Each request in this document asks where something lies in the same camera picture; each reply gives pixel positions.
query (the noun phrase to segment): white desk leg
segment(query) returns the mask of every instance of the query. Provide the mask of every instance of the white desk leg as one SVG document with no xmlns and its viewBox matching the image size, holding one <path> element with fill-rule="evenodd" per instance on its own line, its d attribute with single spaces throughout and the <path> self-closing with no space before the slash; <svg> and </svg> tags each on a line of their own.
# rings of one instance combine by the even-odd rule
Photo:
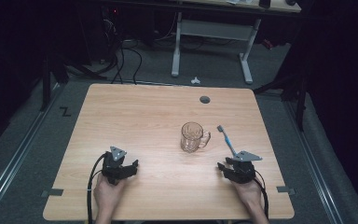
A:
<svg viewBox="0 0 358 224">
<path fill-rule="evenodd" d="M 176 23 L 176 43 L 175 43 L 175 51 L 173 52 L 172 72 L 171 72 L 171 75 L 173 77 L 179 76 L 181 30 L 182 30 L 182 12 L 178 12 L 178 22 Z"/>
<path fill-rule="evenodd" d="M 246 51 L 244 53 L 240 53 L 242 72 L 243 72 L 243 75 L 245 76 L 245 82 L 247 84 L 253 83 L 251 71 L 249 70 L 248 57 L 249 57 L 249 53 L 251 52 L 252 45 L 255 42 L 255 36 L 257 35 L 258 26 L 260 25 L 260 22 L 261 22 L 260 19 L 257 19 L 255 21 L 255 25 L 252 29 L 252 32 L 251 32 L 251 35 L 250 35 L 250 38 L 248 41 L 248 46 L 246 47 Z"/>
</svg>

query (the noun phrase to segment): grey floor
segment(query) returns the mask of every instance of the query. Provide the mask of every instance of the grey floor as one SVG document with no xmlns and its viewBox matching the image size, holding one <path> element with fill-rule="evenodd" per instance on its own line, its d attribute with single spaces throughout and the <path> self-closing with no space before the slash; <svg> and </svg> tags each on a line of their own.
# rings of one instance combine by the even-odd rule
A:
<svg viewBox="0 0 358 224">
<path fill-rule="evenodd" d="M 184 42 L 180 76 L 176 78 L 171 77 L 171 39 L 159 41 L 153 48 L 135 41 L 126 42 L 125 46 L 133 47 L 142 55 L 142 65 L 136 76 L 139 84 L 193 86 L 191 80 L 197 77 L 200 84 L 194 86 L 248 89 L 255 89 L 273 80 L 290 49 L 290 45 L 271 50 L 254 45 L 249 57 L 254 83 L 247 85 L 237 54 L 230 53 L 231 50 L 239 51 L 242 44 L 217 39 L 208 39 L 202 45 L 193 41 Z M 130 50 L 124 50 L 124 57 L 121 76 L 131 80 L 140 58 Z M 98 70 L 102 66 L 96 63 L 91 69 Z M 115 68 L 104 74 L 108 77 L 105 83 L 112 80 L 116 71 Z M 41 194 L 52 187 L 87 89 L 90 84 L 97 82 L 104 83 L 71 75 L 66 85 L 56 88 L 55 101 L 46 113 L 39 112 L 42 95 L 39 84 L 31 98 L 13 116 L 0 138 L 0 178 L 5 177 L 7 172 L 14 176 L 7 180 L 7 188 L 0 190 L 0 223 L 49 223 L 43 219 L 47 198 Z M 296 102 L 282 102 L 279 93 L 279 90 L 268 91 L 257 95 L 256 100 L 284 181 L 296 192 L 290 196 L 296 214 L 291 219 L 271 220 L 271 223 L 358 223 L 357 194 L 324 134 L 311 99 L 307 97 L 305 131 L 301 133 L 293 123 L 291 112 Z M 67 114 L 70 116 L 62 115 L 63 107 L 68 108 Z M 36 118 L 42 118 L 43 122 L 35 134 L 27 135 Z M 320 183 L 314 178 L 314 170 L 309 166 L 310 155 L 305 153 L 305 147 L 310 149 L 312 158 L 323 174 L 324 185 L 327 186 L 325 191 L 331 193 L 329 197 L 337 209 L 333 211 L 333 217 L 339 217 L 339 220 L 331 218 L 328 206 L 324 204 Z M 9 164 L 13 164 L 12 158 L 18 156 L 16 152 L 19 150 L 23 154 L 22 160 L 16 163 L 18 169 L 6 170 Z M 56 223 L 84 223 L 84 220 Z"/>
</svg>

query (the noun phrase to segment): mug handle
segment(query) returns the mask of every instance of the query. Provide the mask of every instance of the mug handle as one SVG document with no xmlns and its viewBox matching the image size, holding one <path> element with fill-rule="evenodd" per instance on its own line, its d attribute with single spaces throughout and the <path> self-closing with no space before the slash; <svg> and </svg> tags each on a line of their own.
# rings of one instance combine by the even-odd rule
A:
<svg viewBox="0 0 358 224">
<path fill-rule="evenodd" d="M 199 148 L 206 147 L 206 145 L 208 145 L 209 139 L 211 139 L 211 133 L 207 131 L 203 131 Z"/>
</svg>

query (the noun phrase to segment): desk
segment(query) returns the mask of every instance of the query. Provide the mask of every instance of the desk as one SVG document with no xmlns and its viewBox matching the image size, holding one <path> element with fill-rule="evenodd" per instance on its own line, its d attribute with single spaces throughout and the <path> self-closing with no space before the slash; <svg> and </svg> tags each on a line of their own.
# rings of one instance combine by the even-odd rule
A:
<svg viewBox="0 0 358 224">
<path fill-rule="evenodd" d="M 240 1 L 236 5 L 232 5 L 227 1 L 223 0 L 182 0 L 182 2 L 187 3 L 197 3 L 205 5 L 217 5 L 221 7 L 244 7 L 244 8 L 254 8 L 262 9 L 258 5 L 258 1 L 252 1 L 251 3 L 246 3 L 245 1 Z M 280 12 L 300 12 L 301 8 L 298 4 L 294 6 L 289 6 L 285 3 L 285 0 L 271 0 L 270 8 L 267 10 L 271 11 L 280 11 Z M 252 45 L 255 41 L 255 36 L 257 35 L 258 27 L 260 25 L 261 19 L 256 19 L 254 25 L 234 25 L 234 24 L 225 24 L 217 22 L 207 22 L 207 21 L 193 21 L 193 20 L 182 20 L 182 13 L 178 14 L 178 21 L 176 25 L 176 43 L 175 51 L 173 53 L 172 60 L 172 76 L 179 76 L 179 63 L 180 63 L 180 39 L 181 35 L 199 35 L 206 37 L 214 38 L 225 38 L 225 39 L 234 39 L 246 41 L 247 45 L 241 53 L 240 62 L 242 67 L 242 72 L 247 84 L 252 84 L 253 79 L 249 69 L 248 56 L 252 49 Z"/>
<path fill-rule="evenodd" d="M 201 96 L 211 102 L 201 103 Z M 180 148 L 181 128 L 188 121 L 198 122 L 212 135 L 206 148 L 192 154 Z M 63 194 L 49 196 L 44 218 L 87 219 L 90 171 L 110 146 L 128 152 L 123 165 L 139 160 L 138 174 L 129 178 L 114 219 L 249 218 L 236 190 L 217 168 L 231 155 L 218 125 L 237 151 L 263 157 L 253 164 L 266 180 L 269 217 L 293 217 L 288 194 L 277 191 L 284 181 L 251 90 L 94 84 L 54 182 L 53 188 L 63 189 Z M 92 204 L 95 216 L 98 208 Z"/>
</svg>

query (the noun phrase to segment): hand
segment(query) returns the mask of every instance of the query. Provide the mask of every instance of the hand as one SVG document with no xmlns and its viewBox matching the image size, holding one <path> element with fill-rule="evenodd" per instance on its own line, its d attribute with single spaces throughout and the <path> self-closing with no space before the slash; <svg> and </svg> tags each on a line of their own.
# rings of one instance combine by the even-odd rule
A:
<svg viewBox="0 0 358 224">
<path fill-rule="evenodd" d="M 112 185 L 105 176 L 98 174 L 97 186 L 94 189 L 94 197 L 98 205 L 96 224 L 110 224 L 125 184 L 126 179 L 122 179 L 116 186 Z"/>
<path fill-rule="evenodd" d="M 231 183 L 237 190 L 241 201 L 245 204 L 254 224 L 269 223 L 261 205 L 261 189 L 255 181 L 252 180 L 246 184 L 238 184 L 234 181 L 231 181 Z"/>
</svg>

